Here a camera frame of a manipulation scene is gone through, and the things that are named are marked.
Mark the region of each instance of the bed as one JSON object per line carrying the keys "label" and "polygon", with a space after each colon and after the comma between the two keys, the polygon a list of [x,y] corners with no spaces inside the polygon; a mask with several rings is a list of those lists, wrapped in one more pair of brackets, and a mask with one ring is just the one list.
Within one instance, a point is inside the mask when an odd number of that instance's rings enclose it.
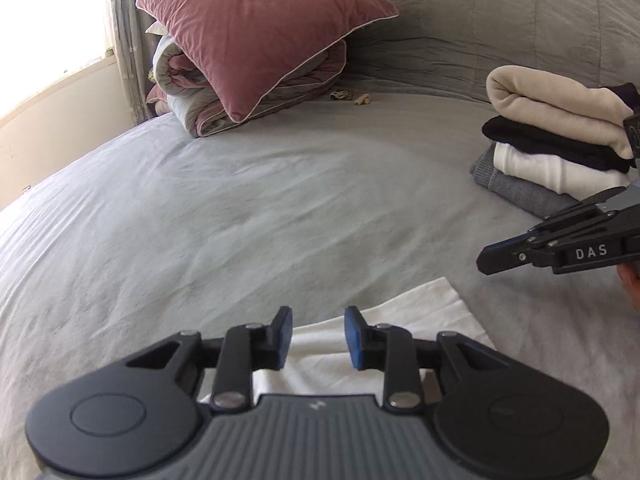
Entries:
{"label": "bed", "polygon": [[502,352],[598,400],[597,478],[640,472],[640,316],[615,271],[487,277],[480,249],[536,219],[468,168],[495,115],[484,80],[522,64],[640,82],[640,0],[392,0],[350,38],[345,84],[207,139],[148,121],[0,212],[0,476],[37,471],[41,394],[183,328],[220,336],[281,304],[296,325],[446,276]]}

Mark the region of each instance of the gray curtain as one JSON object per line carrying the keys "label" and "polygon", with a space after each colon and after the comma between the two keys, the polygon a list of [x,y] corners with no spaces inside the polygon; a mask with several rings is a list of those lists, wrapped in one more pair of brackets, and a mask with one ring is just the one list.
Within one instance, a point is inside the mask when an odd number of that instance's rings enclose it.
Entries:
{"label": "gray curtain", "polygon": [[136,9],[136,0],[110,0],[114,53],[131,116],[140,124],[154,116],[145,104],[151,90],[147,78],[159,37],[145,34],[154,19]]}

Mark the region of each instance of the white wall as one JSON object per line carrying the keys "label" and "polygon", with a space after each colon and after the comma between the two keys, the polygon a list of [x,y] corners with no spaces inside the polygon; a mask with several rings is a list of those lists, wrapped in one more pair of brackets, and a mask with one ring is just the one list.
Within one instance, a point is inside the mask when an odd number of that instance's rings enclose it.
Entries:
{"label": "white wall", "polygon": [[0,210],[131,127],[113,56],[37,95],[0,119]]}

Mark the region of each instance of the window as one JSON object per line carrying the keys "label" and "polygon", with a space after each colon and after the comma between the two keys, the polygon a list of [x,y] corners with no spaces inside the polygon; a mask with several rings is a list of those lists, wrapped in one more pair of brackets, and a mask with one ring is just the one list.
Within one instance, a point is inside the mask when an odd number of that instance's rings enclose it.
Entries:
{"label": "window", "polygon": [[104,57],[106,0],[0,0],[0,117]]}

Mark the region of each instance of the quilted headboard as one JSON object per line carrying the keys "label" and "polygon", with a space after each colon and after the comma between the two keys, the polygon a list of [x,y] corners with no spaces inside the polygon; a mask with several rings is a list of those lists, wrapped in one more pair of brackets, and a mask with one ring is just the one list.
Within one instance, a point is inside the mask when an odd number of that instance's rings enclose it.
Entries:
{"label": "quilted headboard", "polygon": [[392,1],[398,18],[350,36],[348,72],[481,100],[504,64],[640,86],[640,0]]}

